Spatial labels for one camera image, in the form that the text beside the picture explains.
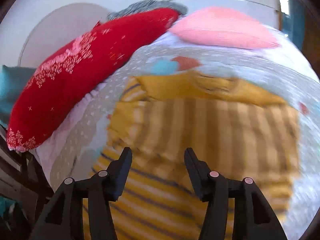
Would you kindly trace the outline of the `teal door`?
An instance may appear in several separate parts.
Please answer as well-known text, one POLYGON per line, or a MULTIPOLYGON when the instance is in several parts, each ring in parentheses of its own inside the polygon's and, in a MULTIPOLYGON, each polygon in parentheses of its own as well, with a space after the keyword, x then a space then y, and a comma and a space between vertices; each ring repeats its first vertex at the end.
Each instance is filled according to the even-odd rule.
POLYGON ((281 31, 302 51, 305 33, 305 8, 300 0, 279 0, 281 31))

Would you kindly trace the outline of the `yellow striped knit sweater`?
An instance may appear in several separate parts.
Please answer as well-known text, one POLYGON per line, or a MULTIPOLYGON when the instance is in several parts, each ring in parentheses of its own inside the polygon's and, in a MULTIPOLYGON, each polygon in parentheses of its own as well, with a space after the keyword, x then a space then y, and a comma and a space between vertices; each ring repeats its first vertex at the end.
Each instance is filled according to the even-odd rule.
POLYGON ((191 147, 224 177, 251 177, 284 219, 299 173, 299 113, 242 79, 196 71, 133 76, 115 105, 95 170, 132 150, 125 189, 111 204, 119 239, 197 239, 206 205, 184 164, 191 147))

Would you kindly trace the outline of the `white bed headboard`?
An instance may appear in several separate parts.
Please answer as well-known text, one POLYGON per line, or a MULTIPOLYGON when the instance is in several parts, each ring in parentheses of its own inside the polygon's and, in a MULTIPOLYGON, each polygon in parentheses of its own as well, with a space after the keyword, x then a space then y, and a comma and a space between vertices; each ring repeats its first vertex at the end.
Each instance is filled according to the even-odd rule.
POLYGON ((104 22, 109 12, 93 3, 72 3, 52 11, 28 35, 18 65, 37 68, 58 49, 104 22))

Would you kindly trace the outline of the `grey checkered garment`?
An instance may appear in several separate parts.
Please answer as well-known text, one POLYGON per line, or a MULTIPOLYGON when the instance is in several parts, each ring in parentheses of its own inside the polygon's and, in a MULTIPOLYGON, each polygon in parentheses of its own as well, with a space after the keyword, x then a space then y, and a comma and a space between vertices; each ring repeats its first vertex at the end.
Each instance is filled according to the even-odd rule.
POLYGON ((105 22, 115 20, 124 16, 147 12, 161 8, 169 8, 177 11, 180 15, 186 15, 188 8, 185 5, 167 0, 143 0, 129 5, 121 11, 109 12, 105 17, 105 22))

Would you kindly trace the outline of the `pink pillow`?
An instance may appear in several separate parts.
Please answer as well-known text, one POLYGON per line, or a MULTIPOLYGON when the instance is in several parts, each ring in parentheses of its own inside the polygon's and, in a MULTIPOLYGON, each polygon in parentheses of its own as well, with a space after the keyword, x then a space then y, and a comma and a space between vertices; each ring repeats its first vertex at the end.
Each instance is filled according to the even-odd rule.
POLYGON ((207 7, 176 22, 169 31, 186 42, 241 49, 277 48, 273 34, 243 12, 207 7))

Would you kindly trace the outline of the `heart patterned quilted bedspread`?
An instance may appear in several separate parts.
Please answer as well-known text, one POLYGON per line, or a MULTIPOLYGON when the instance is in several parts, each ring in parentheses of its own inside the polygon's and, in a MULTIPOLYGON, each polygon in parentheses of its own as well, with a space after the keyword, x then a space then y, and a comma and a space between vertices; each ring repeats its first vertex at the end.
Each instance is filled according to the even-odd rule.
POLYGON ((319 81, 272 61, 234 49, 158 42, 138 49, 125 66, 106 79, 107 85, 88 104, 54 161, 50 184, 57 189, 67 177, 86 179, 107 143, 116 103, 133 76, 167 76, 196 71, 210 77, 250 82, 283 98, 299 113, 298 167, 284 219, 288 239, 299 239, 319 208, 319 81))

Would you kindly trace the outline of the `red floral quilt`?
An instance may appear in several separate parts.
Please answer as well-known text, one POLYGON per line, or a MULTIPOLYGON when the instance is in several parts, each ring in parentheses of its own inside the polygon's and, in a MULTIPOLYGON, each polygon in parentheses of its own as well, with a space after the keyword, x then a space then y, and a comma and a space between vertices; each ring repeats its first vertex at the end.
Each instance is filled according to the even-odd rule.
POLYGON ((25 152, 47 140, 70 110, 178 19, 170 8, 124 16, 94 27, 48 57, 11 111, 7 146, 25 152))

